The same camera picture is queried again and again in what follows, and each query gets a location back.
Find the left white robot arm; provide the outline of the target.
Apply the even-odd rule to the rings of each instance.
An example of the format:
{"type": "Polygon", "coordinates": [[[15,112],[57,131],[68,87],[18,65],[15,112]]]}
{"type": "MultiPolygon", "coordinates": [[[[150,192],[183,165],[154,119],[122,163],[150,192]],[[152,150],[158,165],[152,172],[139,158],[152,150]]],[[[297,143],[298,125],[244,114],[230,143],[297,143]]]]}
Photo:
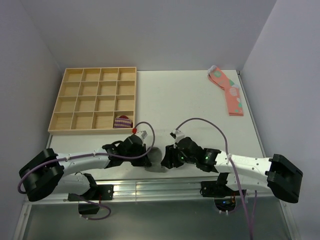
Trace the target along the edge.
{"type": "Polygon", "coordinates": [[[88,170],[109,169],[129,162],[133,167],[150,167],[143,137],[135,134],[124,141],[105,144],[89,152],[62,154],[52,148],[42,150],[19,171],[18,192],[31,202],[55,193],[79,195],[91,200],[98,186],[88,170]]]}

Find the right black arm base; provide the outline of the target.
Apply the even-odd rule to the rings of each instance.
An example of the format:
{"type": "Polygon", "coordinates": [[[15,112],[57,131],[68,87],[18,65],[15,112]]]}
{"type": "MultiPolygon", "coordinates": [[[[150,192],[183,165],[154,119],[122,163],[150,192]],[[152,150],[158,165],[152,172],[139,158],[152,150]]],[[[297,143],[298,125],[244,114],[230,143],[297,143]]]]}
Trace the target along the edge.
{"type": "Polygon", "coordinates": [[[243,205],[239,190],[232,190],[226,185],[219,184],[218,181],[201,181],[199,193],[204,198],[213,198],[214,206],[219,214],[230,214],[243,205]]]}

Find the grey sock with black stripes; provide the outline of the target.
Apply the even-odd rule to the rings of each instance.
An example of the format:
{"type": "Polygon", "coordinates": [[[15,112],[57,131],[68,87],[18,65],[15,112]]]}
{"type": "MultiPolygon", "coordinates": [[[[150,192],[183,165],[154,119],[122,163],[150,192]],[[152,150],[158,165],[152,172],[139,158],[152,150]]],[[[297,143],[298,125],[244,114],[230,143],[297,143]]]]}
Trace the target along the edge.
{"type": "Polygon", "coordinates": [[[147,154],[151,166],[145,167],[147,172],[151,173],[166,173],[167,169],[161,165],[163,154],[158,147],[153,147],[147,154]]]}

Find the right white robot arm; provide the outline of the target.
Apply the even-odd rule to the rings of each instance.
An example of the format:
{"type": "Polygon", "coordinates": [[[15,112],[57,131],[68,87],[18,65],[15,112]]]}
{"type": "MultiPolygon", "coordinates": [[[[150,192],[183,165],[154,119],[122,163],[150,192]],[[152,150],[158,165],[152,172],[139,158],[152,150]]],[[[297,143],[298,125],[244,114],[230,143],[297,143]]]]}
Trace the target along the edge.
{"type": "Polygon", "coordinates": [[[241,155],[228,155],[214,148],[202,148],[190,137],[168,145],[161,165],[168,169],[179,168],[184,164],[195,165],[207,173],[217,173],[218,179],[209,184],[214,198],[232,194],[240,190],[271,190],[273,195],[288,203],[299,201],[303,172],[281,154],[273,157],[256,158],[241,155]]]}

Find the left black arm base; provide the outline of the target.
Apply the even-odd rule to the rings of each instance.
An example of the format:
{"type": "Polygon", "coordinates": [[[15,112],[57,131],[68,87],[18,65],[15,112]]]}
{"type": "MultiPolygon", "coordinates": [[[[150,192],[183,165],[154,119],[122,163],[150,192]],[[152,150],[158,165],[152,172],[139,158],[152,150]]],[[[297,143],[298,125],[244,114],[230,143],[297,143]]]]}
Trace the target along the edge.
{"type": "Polygon", "coordinates": [[[78,213],[84,219],[91,221],[104,220],[111,215],[111,209],[103,203],[113,199],[114,186],[112,184],[102,184],[89,189],[86,193],[79,195],[69,193],[67,200],[78,203],[78,213]],[[107,214],[101,217],[94,217],[100,210],[107,210],[107,214]]]}

